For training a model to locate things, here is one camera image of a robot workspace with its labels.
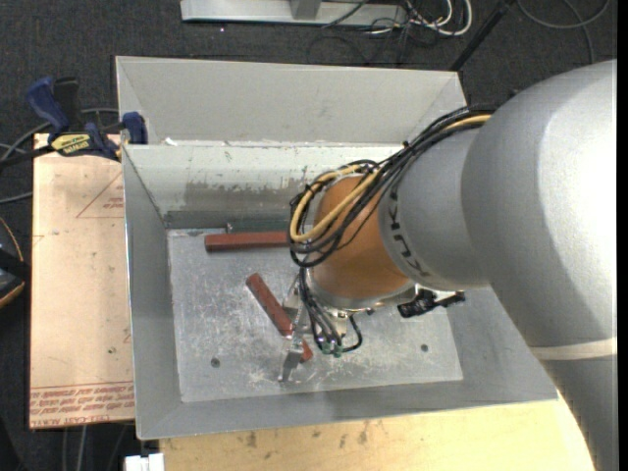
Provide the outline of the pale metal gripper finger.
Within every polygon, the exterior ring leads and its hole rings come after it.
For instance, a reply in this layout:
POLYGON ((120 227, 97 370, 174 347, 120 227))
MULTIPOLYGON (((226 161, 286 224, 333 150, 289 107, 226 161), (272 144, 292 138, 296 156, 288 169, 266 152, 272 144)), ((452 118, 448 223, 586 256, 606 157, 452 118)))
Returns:
POLYGON ((297 368, 303 354, 302 340, 292 340, 287 348, 286 357, 283 361, 278 381, 285 383, 289 381, 291 373, 297 368))

